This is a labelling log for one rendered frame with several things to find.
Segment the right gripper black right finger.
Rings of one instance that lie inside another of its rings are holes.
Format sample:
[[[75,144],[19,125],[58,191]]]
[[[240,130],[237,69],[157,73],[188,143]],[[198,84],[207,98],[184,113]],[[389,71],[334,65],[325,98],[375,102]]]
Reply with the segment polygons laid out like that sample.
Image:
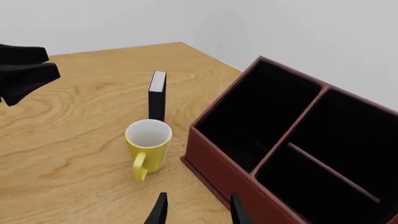
[[[237,193],[231,194],[230,212],[233,224],[253,224]]]

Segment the red-brown desk caddy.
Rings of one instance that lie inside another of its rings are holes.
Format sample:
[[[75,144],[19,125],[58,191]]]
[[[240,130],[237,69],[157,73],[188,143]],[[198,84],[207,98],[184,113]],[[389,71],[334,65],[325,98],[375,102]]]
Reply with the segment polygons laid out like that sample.
[[[182,162],[250,224],[398,224],[398,111],[258,57]]]

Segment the black book with white pages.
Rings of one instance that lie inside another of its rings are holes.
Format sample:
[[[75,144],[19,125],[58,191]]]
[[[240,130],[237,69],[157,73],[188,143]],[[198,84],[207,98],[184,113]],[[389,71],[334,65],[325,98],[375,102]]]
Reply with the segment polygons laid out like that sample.
[[[148,89],[148,117],[164,121],[166,100],[167,72],[154,71]]]

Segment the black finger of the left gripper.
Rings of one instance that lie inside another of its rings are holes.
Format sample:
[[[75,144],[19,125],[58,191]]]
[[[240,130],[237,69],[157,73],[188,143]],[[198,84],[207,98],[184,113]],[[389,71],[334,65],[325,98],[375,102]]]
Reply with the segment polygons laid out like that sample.
[[[59,78],[55,63],[0,65],[0,101],[14,106],[36,89]]]
[[[0,65],[34,65],[49,61],[43,47],[0,44]]]

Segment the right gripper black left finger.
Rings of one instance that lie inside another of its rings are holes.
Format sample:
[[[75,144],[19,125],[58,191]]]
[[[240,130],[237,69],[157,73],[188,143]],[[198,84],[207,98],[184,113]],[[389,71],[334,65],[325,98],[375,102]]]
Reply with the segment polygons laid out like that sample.
[[[161,192],[144,224],[165,224],[167,219],[167,193]]]

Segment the yellow and white mug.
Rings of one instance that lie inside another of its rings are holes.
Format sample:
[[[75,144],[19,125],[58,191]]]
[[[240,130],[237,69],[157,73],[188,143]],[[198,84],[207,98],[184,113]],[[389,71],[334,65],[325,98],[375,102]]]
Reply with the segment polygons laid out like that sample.
[[[172,139],[168,124],[156,119],[142,119],[130,124],[124,137],[132,158],[135,182],[145,181],[147,174],[163,167]]]

